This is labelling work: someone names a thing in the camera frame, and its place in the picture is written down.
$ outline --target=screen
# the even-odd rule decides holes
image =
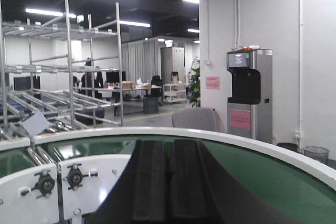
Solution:
[[[126,72],[122,72],[122,80],[126,81]],[[119,83],[119,72],[106,72],[106,82],[108,83]]]
[[[228,68],[247,68],[250,67],[250,54],[248,52],[240,52],[228,55]]]
[[[33,76],[33,85],[35,89],[40,89],[40,76]],[[29,90],[30,77],[14,77],[14,90]]]

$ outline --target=gray chair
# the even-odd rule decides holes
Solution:
[[[172,114],[173,127],[217,131],[215,113],[210,108],[189,108]]]

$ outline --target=office chair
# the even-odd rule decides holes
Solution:
[[[173,127],[217,131],[215,113],[210,108],[189,108],[172,114]]]
[[[151,97],[157,97],[159,98],[159,105],[162,106],[162,80],[160,79],[160,76],[153,76],[151,85],[155,85],[158,87],[161,87],[160,89],[151,89]]]

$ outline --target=black office chair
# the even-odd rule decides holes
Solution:
[[[162,106],[162,89],[163,89],[162,85],[163,85],[163,82],[160,79],[160,76],[153,76],[152,81],[151,81],[151,85],[161,87],[160,89],[151,89],[151,97],[159,98],[159,105]]]

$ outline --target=white curtain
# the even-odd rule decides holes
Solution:
[[[160,48],[157,38],[122,44],[121,54],[128,81],[136,83],[141,78],[143,83],[150,83],[152,77],[158,75]]]

